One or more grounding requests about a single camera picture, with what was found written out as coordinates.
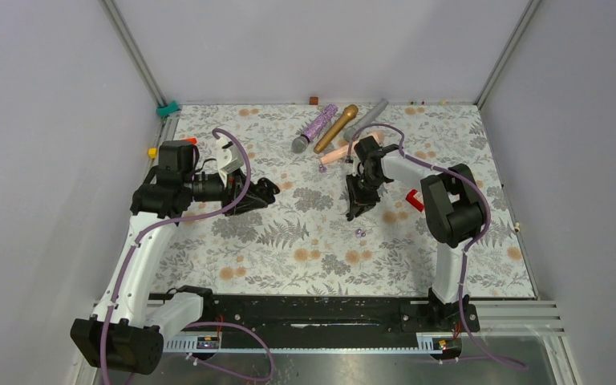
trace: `wall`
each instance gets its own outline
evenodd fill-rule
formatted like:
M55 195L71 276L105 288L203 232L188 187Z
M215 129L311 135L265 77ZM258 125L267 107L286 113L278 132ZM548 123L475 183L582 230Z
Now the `wall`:
M182 103L472 102L528 0L117 0Z
M616 1L547 1L484 110L584 384L616 383Z
M65 383L118 259L155 105L100 4L0 0L0 383Z

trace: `red object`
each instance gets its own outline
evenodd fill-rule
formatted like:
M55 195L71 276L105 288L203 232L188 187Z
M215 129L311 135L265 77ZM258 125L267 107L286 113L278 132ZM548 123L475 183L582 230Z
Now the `red object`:
M412 190L410 192L407 193L407 196L405 197L405 200L410 202L410 205L413 205L415 207L415 209L419 210L419 212L421 213L424 210L424 204L421 203L421 201L417 200L415 198L415 195L418 193L418 191L416 190Z

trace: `purple glittery microphone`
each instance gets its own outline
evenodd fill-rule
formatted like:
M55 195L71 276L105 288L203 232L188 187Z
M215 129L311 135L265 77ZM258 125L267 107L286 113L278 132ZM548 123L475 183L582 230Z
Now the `purple glittery microphone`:
M304 152L306 148L308 148L308 143L312 142L318 135L320 135L320 131L331 121L331 118L336 115L336 111L338 111L338 107L333 104L329 104L322 110L322 114L315 118L308 127L303 130L301 135L294 139L291 142L291 151L296 152L297 154L300 152Z

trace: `floral pattern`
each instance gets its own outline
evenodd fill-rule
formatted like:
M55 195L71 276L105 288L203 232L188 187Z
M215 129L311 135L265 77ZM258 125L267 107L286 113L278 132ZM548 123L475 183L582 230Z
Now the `floral pattern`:
M360 115L371 108L358 107ZM321 108L183 107L175 139L196 137L206 159L213 155L211 130L224 128L245 145L252 180L270 178L281 192L267 209L181 224L162 258L154 291L187 284L222 294L426 295L437 243L424 213L405 201L408 189L385 184L381 202L348 222L344 176L351 165L338 161L321 173L312 145L302 154L290 151L291 141ZM406 151L419 158L471 166L492 210L490 231L469 254L471 295L531 298L533 288L477 109L391 105L378 121L404 130ZM386 132L385 144L398 140L396 133ZM344 144L337 136L327 151ZM214 172L215 163L207 163L205 171ZM195 202L184 215L218 208ZM367 235L356 237L357 229Z

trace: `green clamp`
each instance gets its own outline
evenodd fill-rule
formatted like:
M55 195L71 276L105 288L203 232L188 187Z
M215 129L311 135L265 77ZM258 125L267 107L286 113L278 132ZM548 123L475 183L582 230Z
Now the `green clamp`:
M169 114L171 114L172 112L176 112L178 110L180 110L180 107L178 107L178 103L176 103L176 101L174 100L166 107L158 107L157 115L160 118L165 118L169 116Z

